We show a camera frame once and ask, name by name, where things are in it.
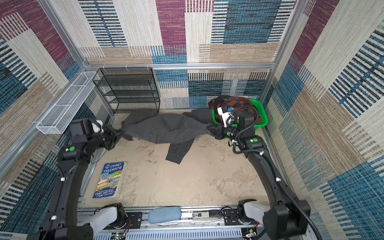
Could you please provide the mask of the grey pinstriped long sleeve shirt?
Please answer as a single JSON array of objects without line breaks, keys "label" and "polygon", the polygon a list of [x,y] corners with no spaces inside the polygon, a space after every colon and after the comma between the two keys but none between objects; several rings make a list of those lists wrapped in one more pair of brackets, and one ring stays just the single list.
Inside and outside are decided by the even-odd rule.
[{"label": "grey pinstriped long sleeve shirt", "polygon": [[214,125],[212,111],[192,110],[183,114],[159,114],[152,110],[135,110],[122,121],[123,138],[133,138],[154,144],[169,144],[166,160],[180,164],[195,138],[209,134]]}]

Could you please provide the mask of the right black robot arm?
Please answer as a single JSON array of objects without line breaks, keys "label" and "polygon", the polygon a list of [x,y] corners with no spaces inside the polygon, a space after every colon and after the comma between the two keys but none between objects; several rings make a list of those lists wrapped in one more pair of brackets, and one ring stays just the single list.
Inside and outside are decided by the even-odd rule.
[{"label": "right black robot arm", "polygon": [[252,202],[243,203],[243,215],[264,226],[264,233],[271,240],[287,239],[304,235],[310,227],[317,239],[322,239],[318,229],[310,219],[311,208],[307,201],[301,201],[288,187],[287,183],[272,161],[264,140],[255,134],[255,124],[261,119],[260,114],[242,112],[232,114],[230,119],[236,127],[230,124],[209,124],[207,129],[216,139],[228,138],[233,144],[233,153],[244,155],[257,171],[269,199],[269,208],[259,211],[252,216],[246,206]]}]

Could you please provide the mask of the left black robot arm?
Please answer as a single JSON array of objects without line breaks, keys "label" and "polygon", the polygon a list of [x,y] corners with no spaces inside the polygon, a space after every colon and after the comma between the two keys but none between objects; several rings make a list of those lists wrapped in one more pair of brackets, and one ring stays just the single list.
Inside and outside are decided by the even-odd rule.
[{"label": "left black robot arm", "polygon": [[106,205],[78,224],[77,208],[83,178],[96,150],[111,150],[122,132],[94,119],[70,123],[71,144],[63,146],[57,159],[57,179],[46,216],[28,240],[91,240],[106,227],[123,227],[127,215],[121,203]]}]

